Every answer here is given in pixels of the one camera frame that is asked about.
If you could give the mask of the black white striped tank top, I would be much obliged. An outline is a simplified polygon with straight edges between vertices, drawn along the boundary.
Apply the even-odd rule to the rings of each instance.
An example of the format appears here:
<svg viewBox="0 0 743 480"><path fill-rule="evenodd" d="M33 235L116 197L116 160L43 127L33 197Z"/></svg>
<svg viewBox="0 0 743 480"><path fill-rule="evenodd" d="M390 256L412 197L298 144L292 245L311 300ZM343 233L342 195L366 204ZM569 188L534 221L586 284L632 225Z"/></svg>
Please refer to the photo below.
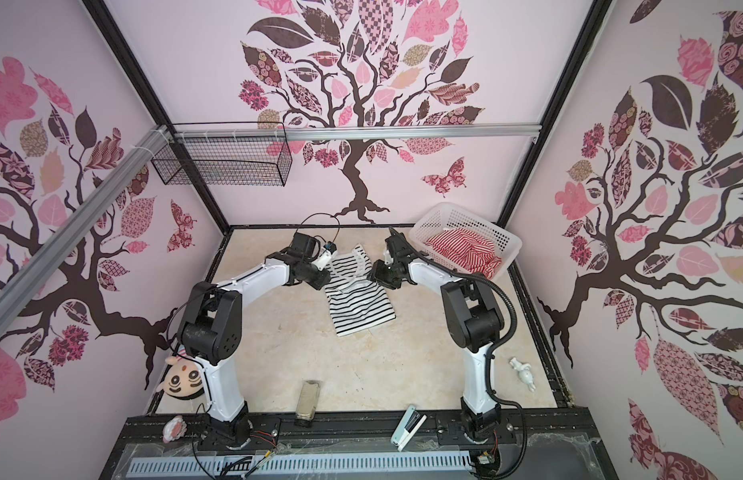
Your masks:
<svg viewBox="0 0 743 480"><path fill-rule="evenodd" d="M395 308L381 285L369 280L373 262L361 245L329 265L331 280L324 288L329 314L339 337L395 321Z"/></svg>

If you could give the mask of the red white striped tank top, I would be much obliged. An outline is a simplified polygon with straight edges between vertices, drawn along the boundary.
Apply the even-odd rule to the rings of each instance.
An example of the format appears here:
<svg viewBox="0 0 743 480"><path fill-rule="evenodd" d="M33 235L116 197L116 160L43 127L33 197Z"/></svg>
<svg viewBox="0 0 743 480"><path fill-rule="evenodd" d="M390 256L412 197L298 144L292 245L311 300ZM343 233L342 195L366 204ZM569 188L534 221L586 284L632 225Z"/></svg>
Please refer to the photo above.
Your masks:
<svg viewBox="0 0 743 480"><path fill-rule="evenodd" d="M471 273L493 279L503 265L489 238L465 228L445 230L429 238L425 246Z"/></svg>

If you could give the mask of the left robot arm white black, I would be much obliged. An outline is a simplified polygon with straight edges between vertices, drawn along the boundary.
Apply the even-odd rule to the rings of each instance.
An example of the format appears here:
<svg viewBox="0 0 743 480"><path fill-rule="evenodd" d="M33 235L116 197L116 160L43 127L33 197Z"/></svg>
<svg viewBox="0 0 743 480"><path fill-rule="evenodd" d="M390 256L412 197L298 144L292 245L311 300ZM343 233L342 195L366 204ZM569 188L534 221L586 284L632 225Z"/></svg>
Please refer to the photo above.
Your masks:
<svg viewBox="0 0 743 480"><path fill-rule="evenodd" d="M268 255L261 265L222 283L203 281L193 287L179 340L187 359L200 368L209 428L225 446L244 446L253 433L231 360L243 339L244 309L283 286L322 289L331 280L329 266L336 252L335 243L297 232L289 246Z"/></svg>

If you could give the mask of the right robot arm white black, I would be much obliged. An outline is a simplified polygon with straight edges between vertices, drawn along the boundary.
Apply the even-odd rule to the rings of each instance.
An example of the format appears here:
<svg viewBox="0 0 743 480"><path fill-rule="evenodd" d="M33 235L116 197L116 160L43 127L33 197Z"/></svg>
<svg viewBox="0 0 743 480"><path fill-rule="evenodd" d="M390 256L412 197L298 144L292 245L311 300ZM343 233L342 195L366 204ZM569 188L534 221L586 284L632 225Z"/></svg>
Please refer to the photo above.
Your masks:
<svg viewBox="0 0 743 480"><path fill-rule="evenodd" d="M483 275L437 263L395 228L389 228L383 259L375 261L368 279L391 290L405 283L423 286L441 296L447 332L463 351L461 423L467 438L489 438L501 423L501 408L511 404L493 386L495 352L517 332L517 312L507 293Z"/></svg>

